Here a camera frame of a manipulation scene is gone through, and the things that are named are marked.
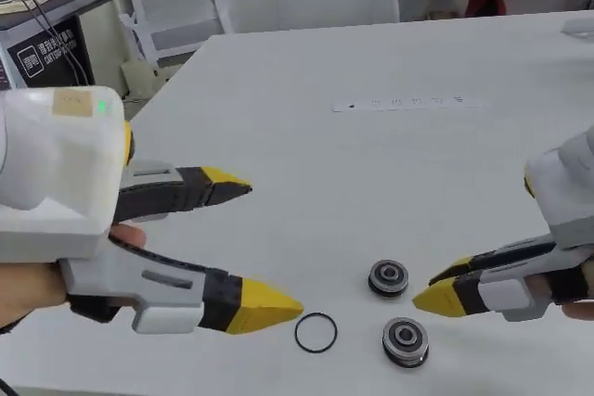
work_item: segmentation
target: label sticker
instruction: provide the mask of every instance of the label sticker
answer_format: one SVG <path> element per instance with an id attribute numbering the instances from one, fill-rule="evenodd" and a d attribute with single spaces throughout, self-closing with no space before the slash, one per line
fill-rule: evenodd
<path id="1" fill-rule="evenodd" d="M 489 107 L 481 100 L 467 96 L 412 96 L 398 99 L 358 99 L 339 101 L 332 105 L 334 111 L 384 111 L 420 109 L 475 109 Z"/>
<path id="2" fill-rule="evenodd" d="M 93 99 L 88 90 L 57 88 L 54 93 L 52 113 L 61 116 L 91 118 L 93 116 Z"/>

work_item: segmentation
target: rubber o-ring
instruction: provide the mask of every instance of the rubber o-ring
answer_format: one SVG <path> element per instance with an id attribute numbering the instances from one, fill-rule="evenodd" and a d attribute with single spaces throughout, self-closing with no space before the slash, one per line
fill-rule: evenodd
<path id="1" fill-rule="evenodd" d="M 332 327 L 334 328 L 334 337 L 332 338 L 332 340 L 330 341 L 330 343 L 328 345 L 326 345 L 324 348 L 320 348 L 319 350 L 314 350 L 312 348 L 308 348 L 305 345 L 303 345 L 302 342 L 299 340 L 299 326 L 301 325 L 301 323 L 304 320 L 310 319 L 312 317 L 321 317 L 322 319 L 326 319 L 326 320 L 328 320 L 332 324 Z M 297 343 L 297 346 L 299 348 L 301 348 L 303 351 L 306 351 L 306 352 L 309 352 L 309 353 L 312 353 L 312 354 L 320 354 L 321 352 L 328 351 L 330 348 L 332 348 L 334 346 L 334 343 L 336 342 L 336 338 L 337 337 L 338 337 L 338 326 L 336 325 L 336 322 L 334 322 L 334 319 L 332 319 L 326 313 L 309 313 L 309 314 L 306 314 L 304 317 L 302 317 L 300 319 L 299 322 L 297 322 L 297 325 L 295 326 L 295 342 Z"/>

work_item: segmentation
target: finger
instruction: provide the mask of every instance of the finger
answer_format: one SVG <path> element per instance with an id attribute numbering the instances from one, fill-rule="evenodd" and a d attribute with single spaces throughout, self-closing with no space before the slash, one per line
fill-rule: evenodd
<path id="1" fill-rule="evenodd" d="M 594 302 L 569 303 L 562 306 L 562 311 L 572 319 L 594 320 Z"/>
<path id="2" fill-rule="evenodd" d="M 137 248 L 144 248 L 147 244 L 145 232 L 142 229 L 128 226 L 127 224 L 115 224 L 111 227 L 110 234 Z"/>
<path id="3" fill-rule="evenodd" d="M 524 282 L 534 297 L 550 297 L 549 282 L 543 275 L 529 275 Z"/>

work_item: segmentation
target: cable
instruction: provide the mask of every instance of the cable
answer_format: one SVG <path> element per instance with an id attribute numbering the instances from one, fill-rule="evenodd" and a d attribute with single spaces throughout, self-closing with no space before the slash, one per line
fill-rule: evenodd
<path id="1" fill-rule="evenodd" d="M 4 392 L 6 396 L 19 396 L 19 394 L 12 389 L 3 379 L 0 378 L 0 391 Z"/>
<path id="2" fill-rule="evenodd" d="M 83 78 L 84 78 L 84 84 L 89 85 L 89 81 L 88 81 L 88 78 L 86 77 L 86 72 L 84 71 L 83 66 L 81 65 L 79 60 L 76 58 L 76 56 L 70 51 L 70 49 L 64 44 L 64 41 L 60 37 L 60 34 L 56 31 L 56 29 L 52 25 L 51 21 L 45 14 L 41 5 L 39 5 L 39 2 L 37 2 L 37 0 L 32 0 L 33 3 L 35 4 L 35 7 L 41 14 L 41 16 L 45 19 L 45 22 L 47 22 L 47 26 L 45 26 L 43 24 L 43 22 L 41 20 L 39 20 L 38 15 L 35 14 L 34 10 L 29 6 L 29 4 L 27 4 L 26 0 L 20 0 L 20 1 L 27 7 L 27 9 L 31 13 L 32 17 L 35 19 L 37 24 L 39 24 L 39 26 L 42 28 L 42 30 L 47 32 L 47 34 L 49 34 L 50 37 L 53 37 L 58 41 L 58 45 L 59 45 L 60 49 L 64 52 L 64 57 L 66 58 L 66 61 L 68 62 L 68 64 L 70 65 L 70 67 L 72 69 L 72 73 L 74 74 L 74 79 L 75 79 L 77 85 L 81 85 L 81 83 L 78 78 L 78 73 L 77 73 L 76 69 L 74 68 L 74 66 L 72 65 L 72 60 L 74 61 L 74 63 L 78 67 L 78 69 L 81 71 L 81 74 L 83 75 Z"/>

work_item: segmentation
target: bearing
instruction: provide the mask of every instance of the bearing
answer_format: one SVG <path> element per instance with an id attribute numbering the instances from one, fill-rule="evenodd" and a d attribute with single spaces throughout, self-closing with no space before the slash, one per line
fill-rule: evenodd
<path id="1" fill-rule="evenodd" d="M 408 287 L 407 268 L 399 262 L 380 260 L 371 267 L 368 284 L 376 294 L 388 299 L 396 298 Z"/>
<path id="2" fill-rule="evenodd" d="M 383 350 L 395 364 L 417 368 L 429 355 L 429 339 L 423 326 L 412 319 L 397 317 L 383 329 Z"/>

